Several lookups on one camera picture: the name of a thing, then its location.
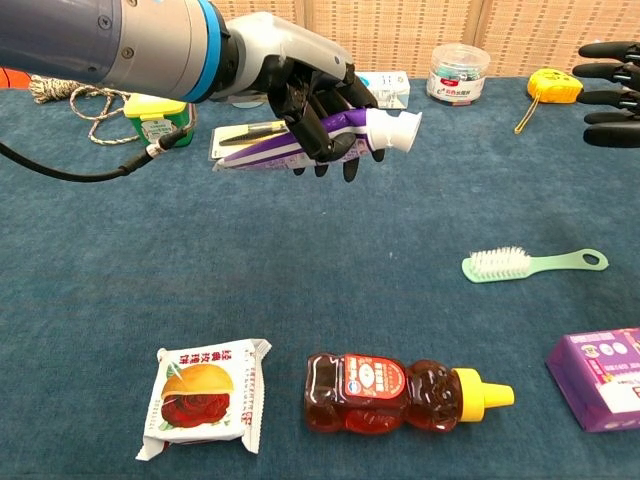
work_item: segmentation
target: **robot finger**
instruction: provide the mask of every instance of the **robot finger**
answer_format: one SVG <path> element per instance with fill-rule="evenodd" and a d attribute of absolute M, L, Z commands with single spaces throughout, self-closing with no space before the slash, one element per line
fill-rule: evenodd
<path fill-rule="evenodd" d="M 326 115 L 322 114 L 321 109 L 319 108 L 319 106 L 315 105 L 316 101 L 315 101 L 315 97 L 311 97 L 309 99 L 309 105 L 316 111 L 316 113 L 318 114 L 318 117 L 323 118 Z M 306 169 L 305 168 L 294 168 L 293 169 L 293 174 L 296 175 L 297 177 L 299 177 L 300 175 L 302 175 L 304 173 Z M 318 177 L 321 177 L 322 175 L 318 175 L 318 169 L 316 168 L 316 175 Z"/>
<path fill-rule="evenodd" d="M 578 54 L 585 58 L 610 58 L 640 66 L 640 44 L 636 42 L 591 43 L 580 47 Z"/>
<path fill-rule="evenodd" d="M 640 67 L 630 63 L 587 63 L 574 67 L 573 74 L 582 78 L 604 78 L 640 90 Z"/>
<path fill-rule="evenodd" d="M 376 98 L 353 71 L 347 74 L 345 85 L 338 88 L 338 93 L 355 108 L 378 108 Z M 371 155 L 376 162 L 384 160 L 384 150 L 375 150 Z"/>
<path fill-rule="evenodd" d="M 308 85 L 296 82 L 295 77 L 292 80 L 268 93 L 271 109 L 278 118 L 285 121 L 309 158 L 321 163 L 342 158 L 355 143 L 356 136 L 344 132 L 330 138 L 318 113 L 313 108 L 307 108 Z"/>
<path fill-rule="evenodd" d="M 335 89 L 317 92 L 314 95 L 313 105 L 317 110 L 326 116 L 349 110 L 349 103 Z M 352 182 L 358 173 L 359 158 L 354 158 L 342 164 L 342 177 L 348 182 Z M 327 172 L 327 165 L 316 167 L 316 175 L 322 176 Z"/>
<path fill-rule="evenodd" d="M 640 112 L 640 93 L 625 90 L 595 90 L 582 92 L 577 101 L 586 105 L 610 105 L 616 108 Z"/>
<path fill-rule="evenodd" d="M 614 122 L 591 125 L 584 141 L 597 147 L 640 148 L 640 122 Z"/>
<path fill-rule="evenodd" d="M 586 115 L 584 121 L 589 125 L 597 123 L 633 122 L 640 120 L 640 117 L 633 113 L 623 112 L 594 112 Z"/>

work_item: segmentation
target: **toothpaste cap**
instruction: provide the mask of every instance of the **toothpaste cap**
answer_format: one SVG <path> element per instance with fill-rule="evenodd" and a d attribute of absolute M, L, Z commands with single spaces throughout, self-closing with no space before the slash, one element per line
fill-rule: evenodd
<path fill-rule="evenodd" d="M 393 147 L 408 152 L 416 139 L 421 120 L 422 112 L 401 112 L 393 117 L 377 108 L 368 109 L 367 129 L 371 146 L 374 150 Z"/>

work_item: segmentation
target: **robotic arm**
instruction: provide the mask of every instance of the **robotic arm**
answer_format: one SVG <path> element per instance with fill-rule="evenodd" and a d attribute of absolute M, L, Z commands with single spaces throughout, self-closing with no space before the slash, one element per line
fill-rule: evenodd
<path fill-rule="evenodd" d="M 317 176 L 355 142 L 330 138 L 320 119 L 377 107 L 346 50 L 268 13 L 225 23 L 208 0 L 4 0 L 2 11 L 2 66 L 189 103 L 266 94 L 323 163 Z M 358 159 L 343 165 L 353 180 Z"/>

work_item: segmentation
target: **food package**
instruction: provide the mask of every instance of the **food package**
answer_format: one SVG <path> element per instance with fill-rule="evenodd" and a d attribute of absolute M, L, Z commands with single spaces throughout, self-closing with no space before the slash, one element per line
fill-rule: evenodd
<path fill-rule="evenodd" d="M 585 431 L 640 428 L 640 328 L 564 335 L 546 364 Z"/>
<path fill-rule="evenodd" d="M 242 439 L 258 453 L 264 405 L 264 339 L 184 350 L 158 350 L 158 373 L 137 460 L 148 461 L 174 443 Z"/>

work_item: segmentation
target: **white bristles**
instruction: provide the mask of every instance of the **white bristles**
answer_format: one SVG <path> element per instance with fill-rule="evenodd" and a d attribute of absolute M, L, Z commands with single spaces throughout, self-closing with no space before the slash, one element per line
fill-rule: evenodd
<path fill-rule="evenodd" d="M 531 257 L 520 247 L 502 247 L 474 252 L 470 255 L 470 268 L 474 275 L 489 278 L 509 278 L 525 275 Z"/>

